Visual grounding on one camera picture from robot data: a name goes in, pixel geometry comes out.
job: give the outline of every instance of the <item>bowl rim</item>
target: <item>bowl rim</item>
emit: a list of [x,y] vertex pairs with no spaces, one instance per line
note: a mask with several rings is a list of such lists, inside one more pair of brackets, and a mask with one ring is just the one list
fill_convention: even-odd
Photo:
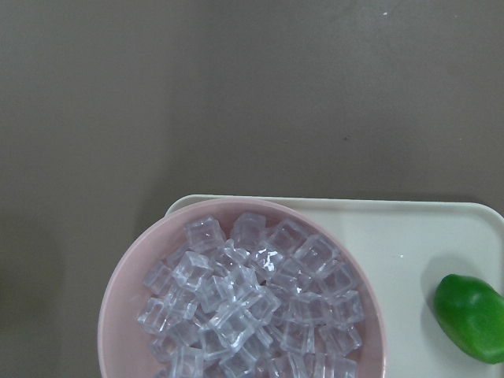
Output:
[[308,224],[310,227],[315,228],[319,230],[321,233],[324,234],[324,236],[328,237],[332,242],[336,244],[338,248],[344,251],[345,258],[349,261],[349,263],[352,264],[353,268],[357,271],[358,275],[363,281],[363,284],[365,285],[369,297],[371,298],[372,305],[374,309],[376,310],[376,318],[378,325],[380,327],[380,340],[381,340],[381,347],[382,347],[382,378],[385,377],[385,372],[387,370],[387,356],[388,356],[388,350],[387,350],[387,340],[386,340],[386,333],[385,333],[385,327],[384,327],[384,319],[382,316],[381,308],[379,306],[379,303],[377,301],[376,295],[374,290],[372,289],[371,283],[369,282],[368,277],[365,275],[364,271],[362,270],[361,266],[358,264],[357,260],[354,258],[354,256],[346,249],[346,247],[331,233],[329,232],[324,226],[321,226],[317,222],[311,220],[309,217],[305,216],[304,214],[301,214],[300,212],[291,209],[288,206],[280,205],[275,202],[271,202],[265,199],[259,199],[259,198],[251,198],[251,197],[226,197],[226,198],[215,198],[215,199],[207,199],[205,201],[197,202],[188,206],[185,206],[181,209],[178,209],[177,211],[174,211],[173,213],[164,215],[161,219],[153,223],[150,227],[148,227],[142,234],[140,234],[135,241],[130,245],[130,247],[124,252],[124,254],[121,256],[120,260],[117,262],[116,267],[114,268],[112,275],[109,278],[109,282],[107,283],[102,303],[100,305],[100,311],[98,315],[98,333],[97,333],[97,342],[98,342],[98,363],[100,367],[100,373],[102,375],[102,378],[110,378],[107,375],[106,372],[106,362],[105,362],[105,356],[104,356],[104,337],[103,334],[105,332],[105,325],[104,325],[104,318],[106,315],[107,311],[107,305],[109,302],[109,297],[112,293],[113,289],[113,284],[117,277],[120,274],[120,271],[123,267],[128,262],[129,257],[134,254],[134,251],[136,250],[137,246],[143,242],[144,239],[147,239],[149,235],[157,230],[158,228],[162,227],[163,224],[166,222],[172,221],[173,218],[181,217],[182,214],[189,213],[194,211],[195,209],[200,209],[200,208],[205,208],[205,207],[211,207],[219,204],[233,204],[233,203],[239,203],[239,204],[247,204],[247,205],[260,205],[260,206],[267,206],[271,209],[276,209],[284,213],[288,213],[292,215],[293,217],[297,217],[299,220],[305,222]]

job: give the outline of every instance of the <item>white tray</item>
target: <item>white tray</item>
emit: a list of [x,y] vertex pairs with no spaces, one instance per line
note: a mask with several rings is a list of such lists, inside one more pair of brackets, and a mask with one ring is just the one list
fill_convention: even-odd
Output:
[[[190,195],[171,213],[214,195]],[[355,256],[382,309],[387,378],[503,378],[503,365],[463,354],[428,306],[449,273],[484,278],[502,292],[504,218],[475,203],[262,198],[323,225]]]

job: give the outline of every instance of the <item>pink bowl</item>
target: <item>pink bowl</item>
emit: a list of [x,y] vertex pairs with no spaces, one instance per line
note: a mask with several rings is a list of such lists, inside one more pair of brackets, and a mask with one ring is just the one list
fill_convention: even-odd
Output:
[[381,378],[385,373],[385,339],[380,310],[371,285],[347,250],[322,227],[285,206],[253,198],[224,198],[196,203],[149,227],[126,251],[115,268],[103,297],[98,321],[98,358],[103,378],[151,378],[162,365],[150,355],[151,336],[136,321],[150,292],[142,285],[153,264],[185,241],[183,226],[212,214],[226,233],[245,211],[267,216],[271,224],[290,217],[337,244],[360,276],[358,290],[366,314],[358,324],[363,346],[350,357],[358,362],[359,378]]

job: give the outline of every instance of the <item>plastic vegetable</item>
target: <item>plastic vegetable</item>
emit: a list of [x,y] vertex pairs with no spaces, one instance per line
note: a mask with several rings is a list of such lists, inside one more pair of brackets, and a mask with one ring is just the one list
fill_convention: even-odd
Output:
[[488,283],[450,274],[434,294],[441,329],[469,356],[496,364],[504,361],[504,298]]

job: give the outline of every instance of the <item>gray table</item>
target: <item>gray table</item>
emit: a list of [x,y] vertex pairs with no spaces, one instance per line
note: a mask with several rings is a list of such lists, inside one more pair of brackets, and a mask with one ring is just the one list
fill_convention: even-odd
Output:
[[130,243],[190,193],[504,213],[504,3],[0,4],[0,376],[99,376]]

